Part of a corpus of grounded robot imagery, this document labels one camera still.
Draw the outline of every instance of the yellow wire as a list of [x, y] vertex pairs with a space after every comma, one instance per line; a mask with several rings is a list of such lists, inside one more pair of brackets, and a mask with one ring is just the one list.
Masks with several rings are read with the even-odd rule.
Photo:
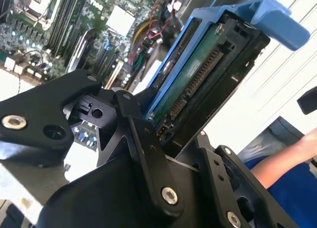
[[140, 27], [140, 29], [137, 31], [137, 33], [135, 34], [133, 41], [132, 41], [132, 45], [134, 45], [136, 39], [138, 38], [139, 34], [143, 31], [144, 28], [146, 28], [148, 25], [150, 25], [153, 22], [156, 22], [157, 20], [152, 20], [152, 21], [148, 21], [146, 23], [144, 23], [143, 26]]

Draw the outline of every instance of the white wall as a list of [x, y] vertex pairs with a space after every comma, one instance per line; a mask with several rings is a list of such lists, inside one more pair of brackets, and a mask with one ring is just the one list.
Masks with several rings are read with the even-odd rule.
[[237, 92], [206, 126], [215, 147], [224, 144], [239, 153], [317, 76], [317, 0], [278, 1], [292, 10], [311, 39], [296, 52], [271, 41]]

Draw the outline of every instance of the pcie slot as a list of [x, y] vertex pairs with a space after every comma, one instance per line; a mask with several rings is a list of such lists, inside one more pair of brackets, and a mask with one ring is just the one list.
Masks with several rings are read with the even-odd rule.
[[103, 74], [101, 75], [101, 79], [102, 80], [105, 80], [111, 73], [111, 71], [113, 70], [112, 68], [112, 65], [114, 65], [115, 63], [115, 60], [116, 60], [116, 54], [114, 54], [110, 61], [109, 61], [109, 64], [106, 65], [106, 70], [103, 72]]
[[109, 50], [104, 49], [103, 52], [101, 53], [101, 56], [99, 57], [97, 63], [95, 64], [95, 68], [94, 68], [94, 73], [95, 74], [101, 74], [102, 73], [102, 64], [108, 54]]

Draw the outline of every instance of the mounting hole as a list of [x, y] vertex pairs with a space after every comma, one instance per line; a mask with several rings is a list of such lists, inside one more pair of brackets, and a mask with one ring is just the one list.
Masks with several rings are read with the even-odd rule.
[[223, 176], [221, 176], [221, 175], [219, 175], [219, 174], [218, 174], [218, 178], [219, 178], [221, 181], [224, 181]]
[[91, 112], [91, 114], [93, 115], [94, 118], [101, 118], [103, 116], [103, 112], [96, 108], [96, 109], [93, 109], [93, 111]]
[[131, 99], [130, 96], [127, 95], [127, 94], [125, 94], [125, 93], [123, 94], [123, 96], [124, 96], [126, 99]]
[[66, 136], [65, 130], [59, 125], [46, 125], [43, 128], [43, 133], [53, 140], [61, 140]]

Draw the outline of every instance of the red wire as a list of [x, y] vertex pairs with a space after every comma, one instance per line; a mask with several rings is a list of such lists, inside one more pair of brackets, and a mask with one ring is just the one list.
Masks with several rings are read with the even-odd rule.
[[166, 20], [165, 25], [162, 27], [161, 31], [156, 33], [155, 35], [151, 36], [150, 39], [153, 39], [154, 37], [159, 36], [160, 34], [162, 34], [163, 30], [168, 26], [168, 21], [170, 20], [172, 14], [173, 14], [173, 11], [174, 10], [172, 10], [172, 12], [170, 13], [170, 15], [169, 15], [168, 19]]
[[151, 29], [152, 22], [153, 22], [153, 15], [154, 15], [154, 14], [153, 14], [153, 11], [157, 8], [158, 3], [159, 3], [159, 0], [156, 0], [155, 3], [154, 3], [154, 5], [153, 5], [153, 7], [152, 7], [151, 12], [150, 12], [150, 25], [149, 25], [149, 29], [148, 29], [147, 34], [150, 33], [150, 29]]

